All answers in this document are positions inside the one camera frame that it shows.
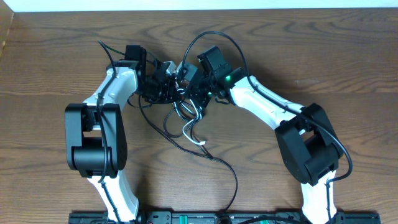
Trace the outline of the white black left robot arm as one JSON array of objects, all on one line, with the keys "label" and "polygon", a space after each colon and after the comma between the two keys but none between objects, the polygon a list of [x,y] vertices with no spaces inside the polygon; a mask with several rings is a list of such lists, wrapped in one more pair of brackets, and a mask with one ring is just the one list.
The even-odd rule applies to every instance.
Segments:
[{"label": "white black left robot arm", "polygon": [[127,45],[123,58],[111,58],[104,80],[82,103],[65,108],[67,164],[94,186],[107,214],[99,222],[146,223],[146,213],[132,192],[124,168],[127,140],[122,111],[134,94],[150,103],[171,103],[178,98],[172,80],[178,72],[173,61],[153,61],[146,74],[147,50]]}]

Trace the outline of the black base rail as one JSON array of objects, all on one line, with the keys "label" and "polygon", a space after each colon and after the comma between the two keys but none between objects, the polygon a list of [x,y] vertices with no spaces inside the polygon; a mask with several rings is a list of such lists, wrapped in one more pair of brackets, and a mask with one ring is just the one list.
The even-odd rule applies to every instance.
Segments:
[{"label": "black base rail", "polygon": [[[301,212],[276,213],[177,213],[177,212],[139,212],[137,220],[131,223],[143,224],[220,224],[220,223],[309,223]],[[377,213],[344,213],[337,212],[331,219],[335,224],[381,224]]]}]

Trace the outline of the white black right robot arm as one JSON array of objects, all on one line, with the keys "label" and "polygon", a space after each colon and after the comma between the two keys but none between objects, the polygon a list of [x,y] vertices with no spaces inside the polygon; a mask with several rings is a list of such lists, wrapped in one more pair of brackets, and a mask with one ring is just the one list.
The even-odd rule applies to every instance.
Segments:
[{"label": "white black right robot arm", "polygon": [[310,223],[331,223],[336,215],[336,170],[348,152],[325,110],[316,103],[293,103],[270,91],[250,75],[247,66],[233,69],[217,46],[197,58],[202,70],[186,61],[177,69],[178,78],[188,82],[186,97],[200,110],[211,97],[219,96],[265,122],[275,132],[287,170],[301,184],[305,218]]}]

